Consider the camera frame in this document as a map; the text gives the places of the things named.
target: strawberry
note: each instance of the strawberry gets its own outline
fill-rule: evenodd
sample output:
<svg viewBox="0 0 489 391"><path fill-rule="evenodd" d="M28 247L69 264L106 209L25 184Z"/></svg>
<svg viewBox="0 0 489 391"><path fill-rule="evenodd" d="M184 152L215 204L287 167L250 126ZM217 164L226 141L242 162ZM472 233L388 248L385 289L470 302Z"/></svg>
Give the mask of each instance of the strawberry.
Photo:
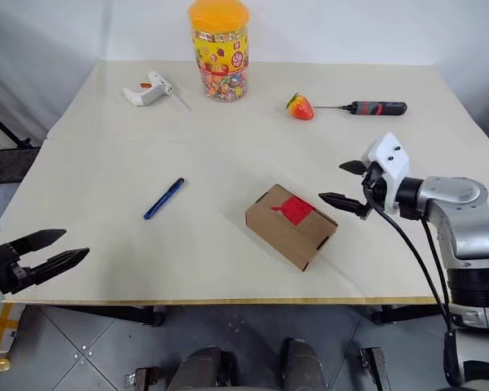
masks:
<svg viewBox="0 0 489 391"><path fill-rule="evenodd" d="M297 118L298 120L308 121L314 116L310 102L299 93L296 93L289 102L286 103L286 110L288 110L290 116Z"/></svg>

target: red tape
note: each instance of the red tape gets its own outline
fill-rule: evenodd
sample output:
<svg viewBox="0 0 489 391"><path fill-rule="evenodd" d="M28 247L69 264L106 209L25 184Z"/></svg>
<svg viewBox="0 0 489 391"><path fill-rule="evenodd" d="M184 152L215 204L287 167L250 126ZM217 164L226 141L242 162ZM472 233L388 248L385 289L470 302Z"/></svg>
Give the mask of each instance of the red tape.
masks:
<svg viewBox="0 0 489 391"><path fill-rule="evenodd" d="M280 211L294 226L297 226L315 208L299 197L292 195L281 206L272 206L271 210Z"/></svg>

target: candy jar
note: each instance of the candy jar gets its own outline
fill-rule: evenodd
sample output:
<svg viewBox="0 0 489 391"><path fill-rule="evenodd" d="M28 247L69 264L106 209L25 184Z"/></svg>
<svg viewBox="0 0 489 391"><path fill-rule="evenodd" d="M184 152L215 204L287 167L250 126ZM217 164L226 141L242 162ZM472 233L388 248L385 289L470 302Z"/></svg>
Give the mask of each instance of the candy jar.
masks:
<svg viewBox="0 0 489 391"><path fill-rule="evenodd" d="M196 0L188 14L206 95L239 99L248 87L248 10L239 0Z"/></svg>

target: table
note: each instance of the table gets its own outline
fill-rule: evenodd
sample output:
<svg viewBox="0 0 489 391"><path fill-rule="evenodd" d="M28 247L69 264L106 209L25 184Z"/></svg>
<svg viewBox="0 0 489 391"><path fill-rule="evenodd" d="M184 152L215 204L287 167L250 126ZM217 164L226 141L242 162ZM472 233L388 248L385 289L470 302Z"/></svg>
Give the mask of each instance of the table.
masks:
<svg viewBox="0 0 489 391"><path fill-rule="evenodd" d="M121 89L148 71L174 84L190 107L163 97L135 108ZM362 200L361 179L338 165L391 131L411 176L466 176L489 189L489 140L432 67L270 64L249 67L235 103L202 94L195 63L99 62L47 136L1 223L0 242L44 228L68 233L32 253L35 266L89 247L74 269L11 301L50 304L430 303L408 248L373 214L363 222L326 205L336 191ZM319 111L287 116L295 92L315 105L405 101L404 116ZM178 177L184 188L150 221L148 207ZM245 225L245 210L279 183L338 222L302 273ZM421 224L399 219L434 264Z"/></svg>

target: jar label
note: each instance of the jar label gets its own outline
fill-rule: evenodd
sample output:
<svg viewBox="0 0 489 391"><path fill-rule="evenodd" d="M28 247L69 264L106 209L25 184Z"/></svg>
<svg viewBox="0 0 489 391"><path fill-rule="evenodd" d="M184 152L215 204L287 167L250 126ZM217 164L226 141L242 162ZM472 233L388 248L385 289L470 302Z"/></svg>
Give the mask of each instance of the jar label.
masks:
<svg viewBox="0 0 489 391"><path fill-rule="evenodd" d="M231 76L248 67L248 34L228 42L212 42L193 34L196 62L208 75Z"/></svg>

